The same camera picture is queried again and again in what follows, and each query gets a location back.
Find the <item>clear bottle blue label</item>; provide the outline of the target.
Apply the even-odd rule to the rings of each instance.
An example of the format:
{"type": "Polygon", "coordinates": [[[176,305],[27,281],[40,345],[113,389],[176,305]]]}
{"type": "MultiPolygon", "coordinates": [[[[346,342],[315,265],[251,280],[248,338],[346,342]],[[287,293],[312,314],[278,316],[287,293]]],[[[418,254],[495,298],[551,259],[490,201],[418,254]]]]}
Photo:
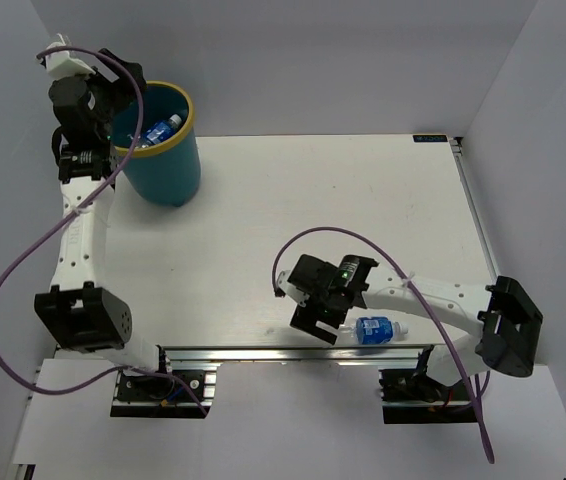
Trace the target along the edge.
{"type": "Polygon", "coordinates": [[[362,346],[378,346],[403,340],[409,334],[406,324],[386,316],[359,317],[339,329],[347,341],[362,346]]]}
{"type": "Polygon", "coordinates": [[[183,119],[178,114],[158,121],[141,135],[136,149],[150,148],[169,140],[180,130],[182,123],[183,119]]]}

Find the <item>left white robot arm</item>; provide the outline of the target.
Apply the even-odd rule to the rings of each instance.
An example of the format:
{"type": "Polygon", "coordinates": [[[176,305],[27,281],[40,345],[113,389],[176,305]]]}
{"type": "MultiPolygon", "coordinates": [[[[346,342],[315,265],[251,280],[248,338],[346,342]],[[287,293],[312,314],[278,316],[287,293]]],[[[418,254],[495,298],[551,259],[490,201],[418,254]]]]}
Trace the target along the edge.
{"type": "Polygon", "coordinates": [[[113,120],[146,88],[136,63],[118,61],[110,81],[65,50],[50,46],[42,63],[53,83],[49,98],[59,122],[53,135],[65,224],[50,289],[34,308],[64,350],[99,355],[143,370],[140,387],[162,399],[174,387],[163,355],[132,326],[130,307],[106,286],[106,237],[114,200],[111,175],[119,162],[112,143],[113,120]]]}

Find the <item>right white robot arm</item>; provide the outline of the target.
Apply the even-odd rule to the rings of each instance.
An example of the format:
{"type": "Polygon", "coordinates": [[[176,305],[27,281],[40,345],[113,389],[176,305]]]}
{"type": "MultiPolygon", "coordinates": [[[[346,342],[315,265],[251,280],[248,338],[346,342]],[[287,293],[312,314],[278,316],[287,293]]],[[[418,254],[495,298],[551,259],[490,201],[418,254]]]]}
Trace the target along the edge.
{"type": "Polygon", "coordinates": [[[275,293],[294,300],[293,328],[329,344],[353,308],[402,312],[463,331],[450,347],[436,346],[414,374],[416,390],[435,399],[464,376],[488,370],[532,375],[543,315],[523,286],[500,276],[487,286],[416,276],[400,278],[372,258],[347,255],[339,265],[303,254],[275,278],[275,293]]]}

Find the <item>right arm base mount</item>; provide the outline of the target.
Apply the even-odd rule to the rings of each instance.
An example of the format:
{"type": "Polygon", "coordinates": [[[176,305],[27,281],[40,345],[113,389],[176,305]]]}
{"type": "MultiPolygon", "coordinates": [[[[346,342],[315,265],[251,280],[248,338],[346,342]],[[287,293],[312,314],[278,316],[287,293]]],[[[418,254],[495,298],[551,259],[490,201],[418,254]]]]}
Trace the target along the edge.
{"type": "Polygon", "coordinates": [[[462,380],[445,386],[426,376],[433,346],[422,350],[415,367],[380,371],[385,425],[471,424],[476,415],[462,380]]]}

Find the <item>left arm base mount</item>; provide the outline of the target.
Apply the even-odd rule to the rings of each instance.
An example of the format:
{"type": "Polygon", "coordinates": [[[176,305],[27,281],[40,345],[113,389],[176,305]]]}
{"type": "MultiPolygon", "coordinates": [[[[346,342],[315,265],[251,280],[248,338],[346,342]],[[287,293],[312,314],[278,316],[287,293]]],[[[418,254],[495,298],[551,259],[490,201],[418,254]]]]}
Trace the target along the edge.
{"type": "Polygon", "coordinates": [[[110,416],[137,419],[204,419],[213,402],[218,363],[178,361],[175,380],[120,373],[110,416]]]}

